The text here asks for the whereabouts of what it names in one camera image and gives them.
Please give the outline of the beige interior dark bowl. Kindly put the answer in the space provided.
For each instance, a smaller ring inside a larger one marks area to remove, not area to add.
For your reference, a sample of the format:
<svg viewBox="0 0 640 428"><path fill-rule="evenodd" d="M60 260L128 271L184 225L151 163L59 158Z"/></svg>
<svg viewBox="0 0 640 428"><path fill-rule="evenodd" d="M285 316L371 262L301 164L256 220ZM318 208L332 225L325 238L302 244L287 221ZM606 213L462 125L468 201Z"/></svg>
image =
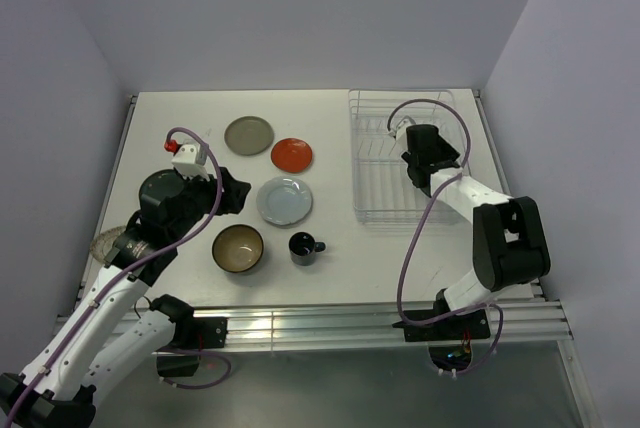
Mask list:
<svg viewBox="0 0 640 428"><path fill-rule="evenodd" d="M231 274L246 273L257 267L265 253L261 234L246 224L235 224L223 229L212 243L212 258L223 271Z"/></svg>

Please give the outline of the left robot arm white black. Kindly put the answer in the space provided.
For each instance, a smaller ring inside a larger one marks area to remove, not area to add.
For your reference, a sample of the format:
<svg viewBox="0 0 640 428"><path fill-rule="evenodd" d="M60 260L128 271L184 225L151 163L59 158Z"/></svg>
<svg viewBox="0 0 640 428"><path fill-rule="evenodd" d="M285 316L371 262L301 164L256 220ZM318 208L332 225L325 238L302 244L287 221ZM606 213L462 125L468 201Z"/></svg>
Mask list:
<svg viewBox="0 0 640 428"><path fill-rule="evenodd" d="M6 424L88 427L100 399L148 355L196 347L194 309L171 295L153 300L116 341L108 339L174 261L179 246L214 216L240 213L250 190L226 168L191 178L175 169L147 177L138 192L139 208L116 238L89 293L30 364L17 374L2 374Z"/></svg>

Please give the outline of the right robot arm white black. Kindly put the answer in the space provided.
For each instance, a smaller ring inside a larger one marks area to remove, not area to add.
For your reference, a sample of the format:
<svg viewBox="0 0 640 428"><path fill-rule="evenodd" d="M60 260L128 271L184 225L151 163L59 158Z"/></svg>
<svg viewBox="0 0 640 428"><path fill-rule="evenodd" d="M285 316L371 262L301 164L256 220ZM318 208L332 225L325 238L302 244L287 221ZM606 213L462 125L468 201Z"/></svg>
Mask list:
<svg viewBox="0 0 640 428"><path fill-rule="evenodd" d="M472 228L471 268L441 290L434 303L433 326L452 338L468 322L465 311L487 305L496 295L546 276L551 268L540 212L530 197L514 198L463 173L467 154L460 154L432 124L403 119L394 131L412 185L427 196L401 268L396 302L402 304L411 256L436 202L468 221Z"/></svg>

